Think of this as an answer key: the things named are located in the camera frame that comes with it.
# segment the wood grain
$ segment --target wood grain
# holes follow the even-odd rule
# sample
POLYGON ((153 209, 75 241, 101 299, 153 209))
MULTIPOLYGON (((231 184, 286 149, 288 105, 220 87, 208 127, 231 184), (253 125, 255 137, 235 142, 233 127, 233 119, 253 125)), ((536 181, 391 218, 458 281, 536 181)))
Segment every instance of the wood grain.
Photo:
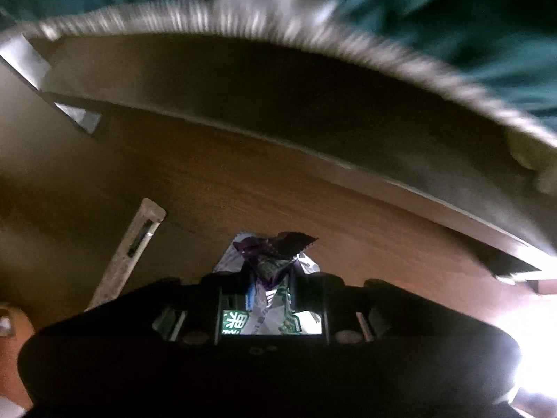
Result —
POLYGON ((181 119, 107 106, 93 136, 0 71, 0 297, 38 328, 79 312, 141 199, 168 216, 126 290, 196 282, 238 231, 303 231, 322 270, 380 278, 496 324, 551 336, 555 302, 491 278, 462 239, 313 177, 305 154, 181 119))

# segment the brown wooden surface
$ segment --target brown wooden surface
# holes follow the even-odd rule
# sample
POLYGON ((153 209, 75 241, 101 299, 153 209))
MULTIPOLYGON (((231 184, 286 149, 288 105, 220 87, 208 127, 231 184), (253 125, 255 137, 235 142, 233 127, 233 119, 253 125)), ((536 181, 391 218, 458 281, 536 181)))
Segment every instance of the brown wooden surface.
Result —
POLYGON ((305 170, 305 154, 112 107, 93 136, 0 70, 0 298, 34 325, 84 309, 144 197, 168 212, 130 278, 198 281, 241 230, 304 231, 322 270, 381 278, 499 325, 547 336, 555 303, 497 282, 454 233, 305 170))

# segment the candy wrapper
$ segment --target candy wrapper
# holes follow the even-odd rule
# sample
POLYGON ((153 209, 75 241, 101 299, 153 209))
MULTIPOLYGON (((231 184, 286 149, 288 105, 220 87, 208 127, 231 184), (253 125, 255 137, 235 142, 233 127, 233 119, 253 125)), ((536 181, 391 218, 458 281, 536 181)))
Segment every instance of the candy wrapper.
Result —
POLYGON ((247 311, 223 311, 222 334, 321 334, 321 316, 293 312, 288 288, 293 266, 306 275, 319 272, 319 266, 302 253, 315 240, 296 232, 283 232, 274 238, 236 235, 213 271, 239 272, 246 263, 255 276, 246 296, 247 311))

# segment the white ribbed edge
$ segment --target white ribbed edge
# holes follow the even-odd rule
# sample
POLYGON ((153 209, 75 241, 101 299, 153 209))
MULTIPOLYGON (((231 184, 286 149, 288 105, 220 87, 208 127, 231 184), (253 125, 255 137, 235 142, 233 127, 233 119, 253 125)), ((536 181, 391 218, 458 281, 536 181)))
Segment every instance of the white ribbed edge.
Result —
POLYGON ((261 8, 231 9, 203 0, 162 0, 108 6, 82 15, 23 22, 0 34, 27 38, 188 33, 266 41, 319 53, 382 72, 438 94, 502 126, 512 127, 557 149, 557 134, 535 116, 509 106, 456 68, 401 44, 337 22, 281 19, 261 8))

